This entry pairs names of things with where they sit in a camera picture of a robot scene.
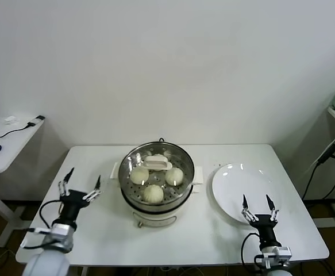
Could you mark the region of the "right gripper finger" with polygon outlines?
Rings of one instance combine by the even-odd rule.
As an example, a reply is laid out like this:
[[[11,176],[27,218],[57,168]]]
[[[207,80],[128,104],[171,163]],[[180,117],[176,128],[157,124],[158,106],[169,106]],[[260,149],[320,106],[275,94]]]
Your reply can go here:
[[[271,211],[270,220],[271,221],[277,221],[277,216],[278,216],[279,210],[275,208],[275,204],[274,204],[273,200],[271,200],[271,198],[268,194],[266,195],[266,199],[267,199],[268,207]]]
[[[243,195],[243,201],[242,201],[242,211],[241,214],[243,215],[244,219],[246,219],[249,223],[254,223],[257,221],[257,217],[255,214],[253,214],[248,207],[247,198],[245,195]]]

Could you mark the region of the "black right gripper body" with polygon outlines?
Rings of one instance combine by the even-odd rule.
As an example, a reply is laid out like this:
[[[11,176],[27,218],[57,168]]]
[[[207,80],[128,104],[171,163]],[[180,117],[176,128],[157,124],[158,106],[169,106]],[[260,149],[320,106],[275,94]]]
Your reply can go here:
[[[257,229],[260,237],[260,248],[280,246],[277,241],[274,227],[277,225],[276,221],[271,221],[271,216],[269,214],[256,214],[258,220],[250,221],[250,226]]]

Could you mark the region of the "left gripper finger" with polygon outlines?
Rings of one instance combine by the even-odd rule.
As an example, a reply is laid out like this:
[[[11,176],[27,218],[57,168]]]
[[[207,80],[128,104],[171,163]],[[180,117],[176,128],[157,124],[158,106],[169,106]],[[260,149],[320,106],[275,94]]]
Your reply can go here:
[[[100,190],[101,188],[101,176],[98,177],[96,185],[93,189],[93,191],[89,192],[88,194],[84,195],[82,200],[84,201],[93,201],[96,199],[102,192]]]
[[[74,172],[74,167],[70,170],[69,173],[66,174],[64,179],[58,183],[59,194],[60,194],[61,197],[65,197],[65,196],[70,195],[67,184],[68,184],[68,181],[70,180],[70,177],[71,177],[73,172]]]

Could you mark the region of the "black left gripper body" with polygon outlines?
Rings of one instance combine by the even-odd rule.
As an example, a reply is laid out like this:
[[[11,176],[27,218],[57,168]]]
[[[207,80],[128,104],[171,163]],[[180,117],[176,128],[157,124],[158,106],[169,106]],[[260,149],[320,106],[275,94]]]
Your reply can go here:
[[[89,206],[89,202],[83,197],[87,194],[81,191],[69,190],[69,195],[61,196],[63,208],[58,218],[61,224],[74,223],[81,209]]]

